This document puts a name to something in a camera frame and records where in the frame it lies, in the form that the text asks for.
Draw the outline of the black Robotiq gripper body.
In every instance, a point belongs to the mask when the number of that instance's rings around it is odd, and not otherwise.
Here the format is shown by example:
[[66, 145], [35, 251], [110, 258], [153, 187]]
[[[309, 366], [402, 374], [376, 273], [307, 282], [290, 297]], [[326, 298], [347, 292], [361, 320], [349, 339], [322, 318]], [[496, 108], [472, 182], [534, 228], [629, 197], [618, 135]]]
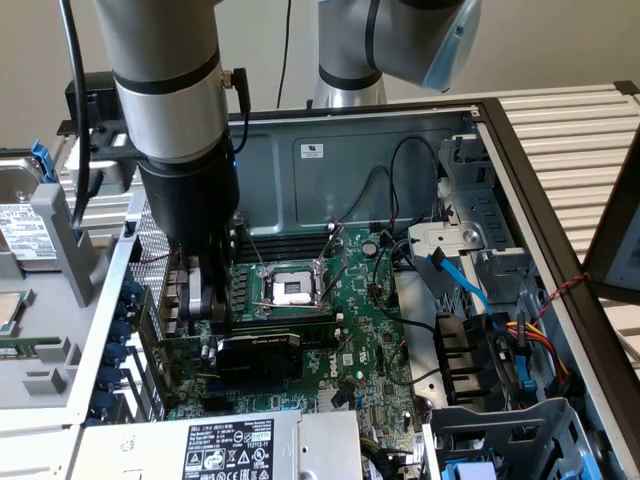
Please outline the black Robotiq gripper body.
[[144, 160], [138, 167], [157, 226], [189, 253], [209, 250], [239, 204], [231, 150], [214, 148], [176, 165]]

